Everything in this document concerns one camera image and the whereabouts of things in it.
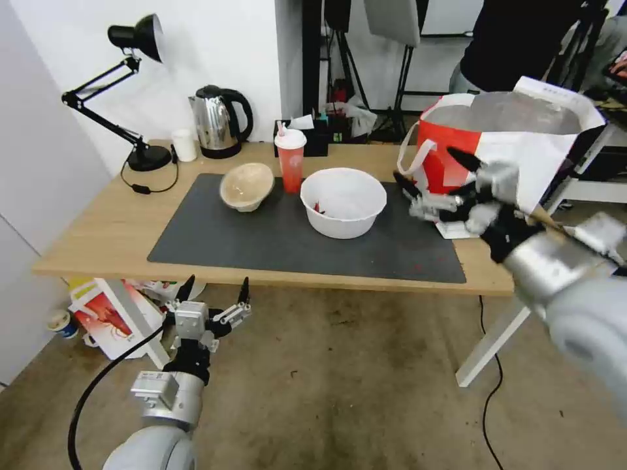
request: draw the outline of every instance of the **robotic hand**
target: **robotic hand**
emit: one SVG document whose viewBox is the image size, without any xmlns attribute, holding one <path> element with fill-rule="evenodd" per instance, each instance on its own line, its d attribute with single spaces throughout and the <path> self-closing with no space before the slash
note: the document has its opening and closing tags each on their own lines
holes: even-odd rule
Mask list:
<svg viewBox="0 0 627 470">
<path fill-rule="evenodd" d="M 176 357 L 163 371 L 141 371 L 131 392 L 141 400 L 144 428 L 109 455 L 104 470 L 182 470 L 196 468 L 191 433 L 198 425 L 202 391 L 209 382 L 210 353 L 219 338 L 251 315 L 248 278 L 237 303 L 222 311 L 188 302 L 193 276 L 169 303 L 178 337 Z"/>
<path fill-rule="evenodd" d="M 516 207 L 517 167 L 483 164 L 449 153 L 475 181 L 449 193 L 419 191 L 398 173 L 410 214 L 428 221 L 464 221 L 512 275 L 515 295 L 546 323 L 557 348 L 601 379 L 627 417 L 627 279 L 612 276 L 624 261 L 616 248 L 626 227 L 604 213 L 567 232 L 552 230 Z"/>
</svg>

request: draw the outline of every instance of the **white bowl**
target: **white bowl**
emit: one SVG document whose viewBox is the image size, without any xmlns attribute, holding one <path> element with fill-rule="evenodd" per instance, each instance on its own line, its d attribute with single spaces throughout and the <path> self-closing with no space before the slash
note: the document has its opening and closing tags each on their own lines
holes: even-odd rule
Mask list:
<svg viewBox="0 0 627 470">
<path fill-rule="evenodd" d="M 387 203 L 387 193 L 366 172 L 328 168 L 303 181 L 300 199 L 307 209 L 309 223 L 322 235 L 355 238 L 370 230 Z"/>
<path fill-rule="evenodd" d="M 233 168 L 220 181 L 220 197 L 230 208 L 252 212 L 274 186 L 274 175 L 263 163 L 246 163 Z"/>
</svg>

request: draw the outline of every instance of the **desk lamp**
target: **desk lamp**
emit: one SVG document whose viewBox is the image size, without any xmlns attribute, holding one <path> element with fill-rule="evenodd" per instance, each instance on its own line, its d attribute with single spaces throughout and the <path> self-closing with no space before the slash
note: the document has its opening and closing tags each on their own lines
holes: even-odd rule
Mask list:
<svg viewBox="0 0 627 470">
<path fill-rule="evenodd" d="M 143 17 L 134 27 L 131 26 L 110 26 L 107 35 L 109 41 L 114 46 L 122 49 L 126 56 L 125 59 L 115 67 L 108 69 L 97 77 L 82 84 L 74 90 L 63 94 L 61 100 L 72 109 L 87 116 L 98 124 L 106 127 L 109 131 L 116 133 L 118 136 L 133 144 L 133 150 L 128 156 L 126 163 L 129 164 L 131 170 L 147 172 L 157 170 L 167 165 L 172 159 L 172 155 L 167 148 L 159 146 L 149 146 L 144 142 L 143 137 L 133 131 L 124 129 L 111 121 L 103 118 L 94 111 L 86 108 L 85 104 L 92 98 L 100 95 L 100 93 L 114 87 L 118 83 L 126 80 L 128 77 L 135 75 L 139 71 L 139 63 L 141 59 L 135 55 L 135 49 L 139 49 L 157 62 L 162 62 L 163 57 L 159 55 L 158 45 L 163 44 L 163 33 L 161 32 L 161 24 L 159 18 L 155 14 Z M 115 72 L 116 70 L 127 67 L 129 72 L 112 82 L 102 85 L 93 86 L 102 78 Z"/>
</svg>

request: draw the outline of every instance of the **lamp arm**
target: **lamp arm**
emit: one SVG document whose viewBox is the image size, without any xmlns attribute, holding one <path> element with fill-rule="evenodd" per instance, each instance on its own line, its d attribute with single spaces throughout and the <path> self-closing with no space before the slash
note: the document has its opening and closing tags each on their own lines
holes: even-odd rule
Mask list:
<svg viewBox="0 0 627 470">
<path fill-rule="evenodd" d="M 140 136 L 139 134 L 133 134 L 131 131 L 124 129 L 123 127 L 120 127 L 119 125 L 113 124 L 111 121 L 103 118 L 99 114 L 85 107 L 86 101 L 94 98 L 95 96 L 110 89 L 111 87 L 114 87 L 118 83 L 123 82 L 128 77 L 135 75 L 139 71 L 140 61 L 141 61 L 140 58 L 132 56 L 132 55 L 126 57 L 123 61 L 121 61 L 116 66 L 111 67 L 110 69 L 101 73 L 97 77 L 92 78 L 90 81 L 86 82 L 85 84 L 82 84 L 78 88 L 75 88 L 71 91 L 64 93 L 61 96 L 61 100 L 63 101 L 63 104 L 80 112 L 82 115 L 87 116 L 92 121 L 97 122 L 101 126 L 106 127 L 109 131 L 113 132 L 114 134 L 117 134 L 118 136 L 122 137 L 124 140 L 132 143 L 135 147 L 141 148 L 142 146 L 146 146 L 146 144 L 144 143 L 142 139 L 142 136 Z M 87 89 L 87 87 L 94 84 L 95 82 L 98 82 L 100 79 L 115 72 L 116 70 L 122 67 L 128 67 L 129 69 L 131 69 L 131 71 L 128 72 L 126 75 L 123 75 L 122 77 L 118 78 L 117 80 L 114 80 L 113 82 L 107 85 L 98 87 L 93 93 L 89 94 L 86 97 L 80 96 L 82 93 L 85 93 L 85 90 Z"/>
</svg>

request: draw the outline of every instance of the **kettle handle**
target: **kettle handle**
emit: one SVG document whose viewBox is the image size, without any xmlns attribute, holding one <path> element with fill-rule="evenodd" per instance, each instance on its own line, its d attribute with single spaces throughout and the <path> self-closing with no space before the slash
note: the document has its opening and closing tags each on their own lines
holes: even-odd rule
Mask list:
<svg viewBox="0 0 627 470">
<path fill-rule="evenodd" d="M 229 98 L 231 101 L 236 101 L 242 105 L 242 108 L 244 109 L 244 113 L 246 115 L 246 128 L 241 132 L 240 140 L 246 140 L 250 133 L 253 131 L 253 110 L 250 107 L 250 103 L 245 98 L 245 96 L 237 90 L 223 88 L 220 91 L 222 93 L 222 96 Z"/>
</svg>

